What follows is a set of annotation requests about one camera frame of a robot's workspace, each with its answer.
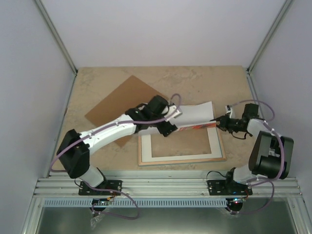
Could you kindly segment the hot air balloon photo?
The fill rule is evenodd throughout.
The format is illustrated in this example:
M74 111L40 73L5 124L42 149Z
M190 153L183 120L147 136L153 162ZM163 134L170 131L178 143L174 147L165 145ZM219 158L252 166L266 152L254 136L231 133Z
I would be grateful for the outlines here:
M166 121L165 115L168 107L175 104L146 103L142 107L135 110L134 124L132 133L139 135L160 134L157 124ZM207 128L214 119L212 103L206 102L195 106L182 105L179 107L182 114L176 118L170 119L168 122L177 126L177 131L189 130L194 128Z

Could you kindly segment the brown cardboard backing board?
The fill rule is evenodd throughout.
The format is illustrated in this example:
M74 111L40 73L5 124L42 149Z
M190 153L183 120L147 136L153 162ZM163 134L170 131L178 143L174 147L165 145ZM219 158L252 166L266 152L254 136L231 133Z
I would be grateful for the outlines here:
M139 78L130 76L91 109L85 117L96 127L99 127L113 121L130 108L149 102L156 95L160 95L166 100L169 99Z

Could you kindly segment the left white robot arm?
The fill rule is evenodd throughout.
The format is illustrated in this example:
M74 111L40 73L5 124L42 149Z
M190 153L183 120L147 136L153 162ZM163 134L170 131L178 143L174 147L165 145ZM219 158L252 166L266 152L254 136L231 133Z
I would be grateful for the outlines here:
M90 185L97 195L106 191L105 176L90 164L90 156L100 148L123 137L155 128L167 137L177 130L171 119L181 115L180 106L156 95L149 102L128 109L116 119L95 129L78 133L69 130L57 150L56 158L61 162L71 179L81 179Z

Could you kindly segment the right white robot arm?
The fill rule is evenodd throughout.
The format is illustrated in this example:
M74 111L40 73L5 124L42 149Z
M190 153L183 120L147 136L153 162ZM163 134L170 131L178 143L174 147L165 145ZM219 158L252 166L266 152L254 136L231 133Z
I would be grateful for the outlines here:
M255 139L248 164L230 169L224 180L209 180L210 194L250 195L251 186L287 178L294 140L282 136L259 116L259 106L248 103L241 118L234 117L233 107L226 106L226 114L215 118L217 128L231 135L242 132Z

